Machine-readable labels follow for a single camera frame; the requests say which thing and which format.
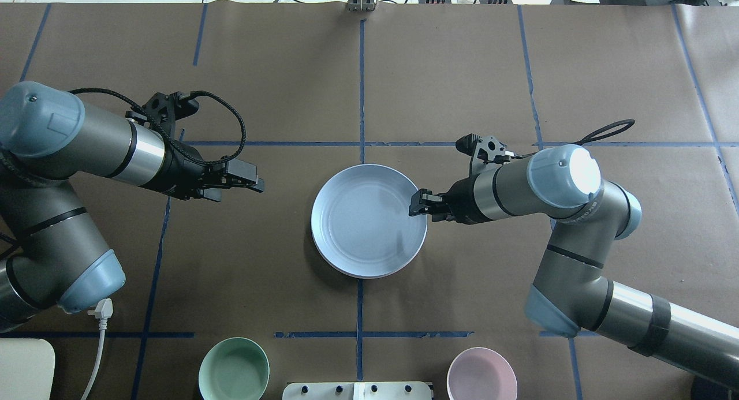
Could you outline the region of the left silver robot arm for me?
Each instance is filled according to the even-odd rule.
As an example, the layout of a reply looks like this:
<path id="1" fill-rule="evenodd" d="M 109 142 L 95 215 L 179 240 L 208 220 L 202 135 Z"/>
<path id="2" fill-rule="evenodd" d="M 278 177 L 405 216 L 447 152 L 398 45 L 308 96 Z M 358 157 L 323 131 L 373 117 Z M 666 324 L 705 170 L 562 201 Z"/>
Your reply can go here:
<path id="1" fill-rule="evenodd" d="M 2 256 L 2 332 L 58 306 L 75 314 L 126 282 L 114 250 L 70 183 L 77 172 L 180 200 L 220 201 L 224 189 L 264 191 L 237 150 L 206 160 L 176 138 L 178 119 L 198 112 L 206 91 L 156 93 L 139 105 L 101 88 L 58 90 L 34 81 L 2 98 L 2 219 L 21 252 Z"/>

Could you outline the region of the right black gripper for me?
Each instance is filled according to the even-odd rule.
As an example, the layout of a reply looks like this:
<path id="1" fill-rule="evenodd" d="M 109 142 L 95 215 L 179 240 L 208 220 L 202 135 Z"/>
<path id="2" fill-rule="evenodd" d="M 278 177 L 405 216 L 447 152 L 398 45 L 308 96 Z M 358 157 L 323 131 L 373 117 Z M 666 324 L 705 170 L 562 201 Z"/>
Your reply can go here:
<path id="1" fill-rule="evenodd" d="M 433 213 L 432 222 L 454 221 L 466 225 L 480 223 L 480 209 L 473 196 L 475 177 L 455 182 L 448 192 L 438 194 L 442 202 Z M 410 198 L 409 216 L 431 214 L 435 205 L 435 195 L 428 189 L 418 189 Z"/>

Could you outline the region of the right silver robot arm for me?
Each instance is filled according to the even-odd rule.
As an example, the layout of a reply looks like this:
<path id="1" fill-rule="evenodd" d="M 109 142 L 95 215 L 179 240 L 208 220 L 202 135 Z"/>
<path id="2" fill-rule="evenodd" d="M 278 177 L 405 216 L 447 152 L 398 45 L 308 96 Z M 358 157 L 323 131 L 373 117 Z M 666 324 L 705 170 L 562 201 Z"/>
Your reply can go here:
<path id="1" fill-rule="evenodd" d="M 557 336 L 596 332 L 737 391 L 737 327 L 620 284 L 603 275 L 612 244 L 642 219 L 639 201 L 601 175 L 576 143 L 518 155 L 496 139 L 464 140 L 469 176 L 446 192 L 420 189 L 409 215 L 466 225 L 529 214 L 554 221 L 525 304 L 530 321 Z"/>

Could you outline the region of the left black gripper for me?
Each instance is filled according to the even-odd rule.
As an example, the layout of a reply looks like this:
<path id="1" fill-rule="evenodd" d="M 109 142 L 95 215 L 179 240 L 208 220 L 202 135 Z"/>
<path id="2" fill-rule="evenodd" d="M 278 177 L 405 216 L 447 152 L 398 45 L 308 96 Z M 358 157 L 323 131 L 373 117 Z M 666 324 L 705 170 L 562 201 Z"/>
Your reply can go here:
<path id="1" fill-rule="evenodd" d="M 212 195 L 217 189 L 244 188 L 262 193 L 266 188 L 264 179 L 257 176 L 257 167 L 251 163 L 239 159 L 225 162 L 224 182 L 207 174 L 208 168 L 185 159 L 167 143 L 163 163 L 156 173 L 156 191 L 180 200 L 206 197 L 219 201 L 219 197 Z"/>

